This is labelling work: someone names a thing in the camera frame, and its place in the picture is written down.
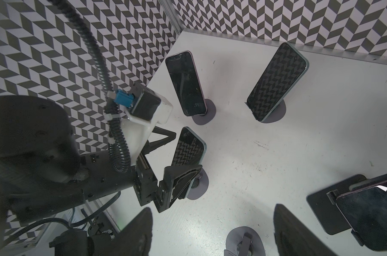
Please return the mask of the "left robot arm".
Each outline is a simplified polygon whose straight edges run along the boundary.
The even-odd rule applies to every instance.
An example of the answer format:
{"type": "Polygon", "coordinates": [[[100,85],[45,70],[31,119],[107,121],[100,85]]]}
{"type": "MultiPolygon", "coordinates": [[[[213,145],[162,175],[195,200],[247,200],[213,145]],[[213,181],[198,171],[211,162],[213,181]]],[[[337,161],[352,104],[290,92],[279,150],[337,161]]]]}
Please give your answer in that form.
{"type": "Polygon", "coordinates": [[[66,231],[49,246],[57,256],[146,256],[152,243],[152,212],[169,209],[201,172],[195,162],[168,166],[158,181],[146,154],[171,142],[175,133],[161,128],[172,105],[149,88],[135,84],[115,90],[97,40],[68,1],[52,1],[73,24],[94,60],[106,100],[108,149],[80,155],[66,111],[34,96],[0,96],[0,250],[22,234],[46,223],[66,231]],[[86,201],[133,187],[143,210],[114,238],[98,242],[81,229],[111,203],[83,221],[70,223],[56,214],[86,201]]]}

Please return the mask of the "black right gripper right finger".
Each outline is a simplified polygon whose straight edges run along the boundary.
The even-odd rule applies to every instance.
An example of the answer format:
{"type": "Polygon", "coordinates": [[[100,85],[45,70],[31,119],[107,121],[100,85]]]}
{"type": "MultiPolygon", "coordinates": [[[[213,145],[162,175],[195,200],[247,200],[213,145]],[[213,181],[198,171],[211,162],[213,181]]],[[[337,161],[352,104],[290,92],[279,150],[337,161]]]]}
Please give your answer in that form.
{"type": "Polygon", "coordinates": [[[280,256],[336,256],[282,204],[275,206],[273,224],[280,256]]]}

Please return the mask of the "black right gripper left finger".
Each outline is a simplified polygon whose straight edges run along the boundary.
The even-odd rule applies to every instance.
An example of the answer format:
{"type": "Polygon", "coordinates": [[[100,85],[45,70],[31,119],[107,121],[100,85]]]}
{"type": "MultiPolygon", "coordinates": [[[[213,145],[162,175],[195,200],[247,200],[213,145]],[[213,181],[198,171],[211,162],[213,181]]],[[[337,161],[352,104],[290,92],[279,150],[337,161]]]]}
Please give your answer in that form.
{"type": "Polygon", "coordinates": [[[107,248],[107,256],[148,256],[152,243],[153,217],[144,208],[107,248]]]}

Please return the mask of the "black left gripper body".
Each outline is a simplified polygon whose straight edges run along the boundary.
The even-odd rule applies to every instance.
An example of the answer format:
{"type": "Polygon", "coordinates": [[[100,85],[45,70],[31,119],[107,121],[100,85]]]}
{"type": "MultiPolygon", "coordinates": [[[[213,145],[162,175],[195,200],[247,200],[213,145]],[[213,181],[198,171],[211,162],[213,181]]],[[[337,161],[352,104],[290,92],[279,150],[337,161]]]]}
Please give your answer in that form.
{"type": "Polygon", "coordinates": [[[158,190],[158,179],[142,153],[137,158],[135,172],[133,188],[140,206],[143,207],[155,200],[158,190]]]}

